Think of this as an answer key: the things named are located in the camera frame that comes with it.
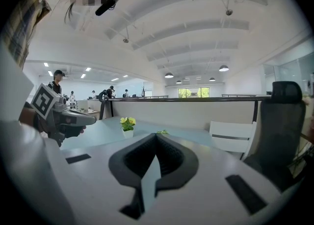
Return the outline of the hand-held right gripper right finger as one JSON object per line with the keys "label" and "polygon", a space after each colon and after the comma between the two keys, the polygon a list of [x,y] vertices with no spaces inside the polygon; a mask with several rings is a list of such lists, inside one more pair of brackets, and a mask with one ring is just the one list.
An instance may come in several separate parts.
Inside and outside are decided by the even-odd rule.
{"label": "hand-held right gripper right finger", "polygon": [[233,192],[226,177],[241,176],[267,203],[281,193],[266,177],[233,155],[180,137],[167,138],[191,149],[199,160],[196,175],[181,189],[161,191],[147,211],[149,225],[252,224],[252,216]]}

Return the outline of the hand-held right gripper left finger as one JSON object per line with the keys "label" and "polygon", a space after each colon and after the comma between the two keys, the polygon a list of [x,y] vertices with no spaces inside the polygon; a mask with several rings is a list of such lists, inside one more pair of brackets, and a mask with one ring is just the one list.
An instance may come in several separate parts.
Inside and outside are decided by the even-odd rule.
{"label": "hand-held right gripper left finger", "polygon": [[155,200],[156,135],[65,150],[67,161],[107,208],[138,219]]}

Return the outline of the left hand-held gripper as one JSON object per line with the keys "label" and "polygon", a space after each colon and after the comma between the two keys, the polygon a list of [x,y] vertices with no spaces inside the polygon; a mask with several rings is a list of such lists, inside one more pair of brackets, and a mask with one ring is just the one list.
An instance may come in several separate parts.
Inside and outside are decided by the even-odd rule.
{"label": "left hand-held gripper", "polygon": [[30,105],[38,114],[41,124],[45,124],[48,137],[56,140],[59,147],[65,139],[65,134],[60,131],[61,115],[64,111],[66,125],[93,125],[96,122],[94,116],[67,110],[66,99],[43,83],[38,87]]}

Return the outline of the person's left hand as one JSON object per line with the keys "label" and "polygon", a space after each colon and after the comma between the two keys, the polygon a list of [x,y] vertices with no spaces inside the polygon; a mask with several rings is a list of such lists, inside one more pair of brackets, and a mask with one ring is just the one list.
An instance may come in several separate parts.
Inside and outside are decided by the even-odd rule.
{"label": "person's left hand", "polygon": [[86,126],[70,126],[70,125],[60,125],[59,131],[64,134],[65,138],[78,137],[80,134],[84,133]]}

